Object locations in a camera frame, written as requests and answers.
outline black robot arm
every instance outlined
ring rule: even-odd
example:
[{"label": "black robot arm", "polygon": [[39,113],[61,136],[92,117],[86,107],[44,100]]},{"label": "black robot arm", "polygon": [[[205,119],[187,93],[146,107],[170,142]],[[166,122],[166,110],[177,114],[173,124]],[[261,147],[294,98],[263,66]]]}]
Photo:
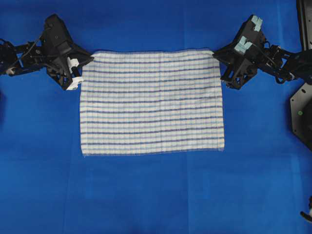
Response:
[{"label": "black robot arm", "polygon": [[35,42],[14,46],[1,39],[0,75],[22,75],[46,67],[47,74],[63,90],[74,90],[83,81],[78,69],[93,60],[91,54],[76,45],[65,23],[51,15],[45,20],[44,30]]},{"label": "black robot arm", "polygon": [[302,78],[312,84],[312,50],[291,53],[271,45],[261,31],[262,19],[251,15],[240,27],[232,43],[213,56],[227,66],[221,80],[240,89],[260,69],[275,77],[277,83]]},{"label": "black robot arm", "polygon": [[309,203],[309,214],[304,213],[303,211],[300,213],[302,217],[304,217],[308,222],[312,223],[312,196],[310,197]]}]

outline blue backdrop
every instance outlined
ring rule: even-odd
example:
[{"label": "blue backdrop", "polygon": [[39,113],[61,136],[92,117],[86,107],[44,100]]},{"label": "blue backdrop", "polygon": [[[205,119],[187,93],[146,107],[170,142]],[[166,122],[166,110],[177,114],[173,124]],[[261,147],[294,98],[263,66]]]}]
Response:
[{"label": "blue backdrop", "polygon": [[[34,40],[57,13],[89,51],[175,51],[233,40],[251,14],[301,50],[294,0],[2,0],[0,37]],[[45,71],[0,77],[0,233],[307,234],[312,153],[291,133],[284,85],[223,86],[225,150],[83,158],[79,90]]]}]

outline white object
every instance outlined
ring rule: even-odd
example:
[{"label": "white object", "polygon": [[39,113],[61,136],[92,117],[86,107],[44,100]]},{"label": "white object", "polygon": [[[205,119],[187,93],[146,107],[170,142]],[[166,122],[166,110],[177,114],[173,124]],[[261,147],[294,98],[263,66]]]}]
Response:
[{"label": "white object", "polygon": [[223,150],[220,68],[212,51],[92,56],[80,94],[84,156]]},{"label": "white object", "polygon": [[[67,57],[67,63],[71,73],[73,72],[72,67],[79,66],[79,61],[76,58],[70,59],[69,57]],[[78,88],[78,85],[81,84],[82,82],[83,82],[82,77],[75,77],[73,78],[73,82],[70,84],[70,86],[68,86],[66,90],[75,90]]]},{"label": "white object", "polygon": [[75,90],[78,88],[78,85],[81,84],[82,82],[83,82],[82,77],[75,77],[73,78],[73,82],[70,84],[70,86],[68,86],[66,90]]}]

